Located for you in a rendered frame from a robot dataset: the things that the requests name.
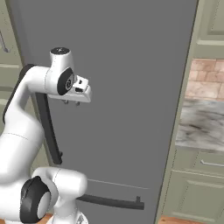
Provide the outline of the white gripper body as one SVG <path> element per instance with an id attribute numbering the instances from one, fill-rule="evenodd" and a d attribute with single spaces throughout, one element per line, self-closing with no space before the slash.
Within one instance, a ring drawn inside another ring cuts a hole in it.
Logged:
<path id="1" fill-rule="evenodd" d="M 50 98 L 59 99 L 64 101 L 73 101 L 73 102 L 91 102 L 92 98 L 92 90 L 89 85 L 82 91 L 77 92 L 75 87 L 72 87 L 66 94 L 64 95 L 54 95 L 49 94 Z"/>

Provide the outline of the grey fridge door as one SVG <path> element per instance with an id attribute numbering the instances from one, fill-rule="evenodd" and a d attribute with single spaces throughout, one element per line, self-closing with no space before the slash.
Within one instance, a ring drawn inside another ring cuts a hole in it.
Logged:
<path id="1" fill-rule="evenodd" d="M 197 0 L 6 0 L 26 63 L 65 46 L 90 103 L 49 106 L 63 167 L 150 189 L 165 169 Z"/>

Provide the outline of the sage green fridge side panel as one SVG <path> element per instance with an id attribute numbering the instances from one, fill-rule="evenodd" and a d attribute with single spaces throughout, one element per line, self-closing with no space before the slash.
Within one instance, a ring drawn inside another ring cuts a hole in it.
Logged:
<path id="1" fill-rule="evenodd" d="M 162 216 L 162 213 L 165 207 L 166 195 L 168 192 L 170 178 L 172 175 L 172 164 L 175 160 L 176 135 L 178 131 L 179 120 L 181 116 L 181 110 L 183 107 L 183 100 L 185 98 L 186 86 L 187 86 L 187 82 L 189 78 L 189 73 L 191 70 L 192 60 L 194 57 L 194 52 L 195 52 L 195 48 L 196 48 L 199 33 L 200 33 L 200 25 L 202 21 L 202 13 L 203 13 L 204 5 L 205 5 L 205 0 L 197 0 L 196 10 L 194 14 L 194 21 L 192 26 L 192 36 L 191 36 L 191 41 L 189 44 L 188 54 L 187 54 L 187 58 L 185 62 L 185 71 L 184 71 L 184 75 L 183 75 L 180 90 L 179 90 L 178 104 L 177 104 L 175 120 L 174 120 L 174 124 L 172 128 L 172 133 L 171 133 L 170 148 L 169 148 L 167 159 L 166 159 L 163 183 L 160 187 L 160 194 L 157 201 L 157 212 L 155 213 L 153 224 L 158 224 L 158 221 L 160 217 Z"/>

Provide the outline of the grey fridge freezer drawer front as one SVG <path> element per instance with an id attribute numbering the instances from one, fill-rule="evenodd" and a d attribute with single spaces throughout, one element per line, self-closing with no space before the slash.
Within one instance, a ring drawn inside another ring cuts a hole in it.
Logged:
<path id="1" fill-rule="evenodd" d="M 77 200 L 79 209 L 87 216 L 89 224 L 153 224 L 157 212 L 161 185 L 150 187 L 119 185 L 89 180 L 85 194 L 134 201 L 141 197 L 144 210 L 102 206 Z"/>

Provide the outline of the sage green low cupboard door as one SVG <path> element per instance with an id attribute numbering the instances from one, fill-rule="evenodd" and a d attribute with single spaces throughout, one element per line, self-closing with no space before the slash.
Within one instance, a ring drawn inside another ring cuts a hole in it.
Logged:
<path id="1" fill-rule="evenodd" d="M 0 64 L 0 124 L 4 125 L 4 111 L 11 101 L 11 94 L 17 85 L 22 67 L 19 65 Z"/>

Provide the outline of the sage green tall cupboard door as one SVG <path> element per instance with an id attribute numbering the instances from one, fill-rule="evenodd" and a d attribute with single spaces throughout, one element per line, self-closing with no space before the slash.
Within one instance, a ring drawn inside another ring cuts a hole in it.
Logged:
<path id="1" fill-rule="evenodd" d="M 0 0 L 0 64 L 21 64 L 6 0 Z"/>

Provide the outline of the sage green drawer front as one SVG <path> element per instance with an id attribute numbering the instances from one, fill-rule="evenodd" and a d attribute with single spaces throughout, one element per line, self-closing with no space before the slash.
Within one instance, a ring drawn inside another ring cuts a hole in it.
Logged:
<path id="1" fill-rule="evenodd" d="M 224 177 L 224 152 L 177 146 L 172 168 Z"/>

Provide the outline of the sage green base cupboard door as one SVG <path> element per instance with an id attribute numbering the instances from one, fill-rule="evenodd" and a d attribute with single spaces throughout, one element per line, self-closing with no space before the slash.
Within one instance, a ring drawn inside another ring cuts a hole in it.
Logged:
<path id="1" fill-rule="evenodd" d="M 173 171 L 163 215 L 205 224 L 224 224 L 224 178 Z"/>

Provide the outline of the sage green wall cupboard door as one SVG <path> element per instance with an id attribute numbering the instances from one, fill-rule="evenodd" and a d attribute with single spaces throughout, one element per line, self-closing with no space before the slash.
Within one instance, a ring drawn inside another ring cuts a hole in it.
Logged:
<path id="1" fill-rule="evenodd" d="M 194 50 L 197 59 L 224 60 L 224 0 L 201 0 L 199 34 Z"/>

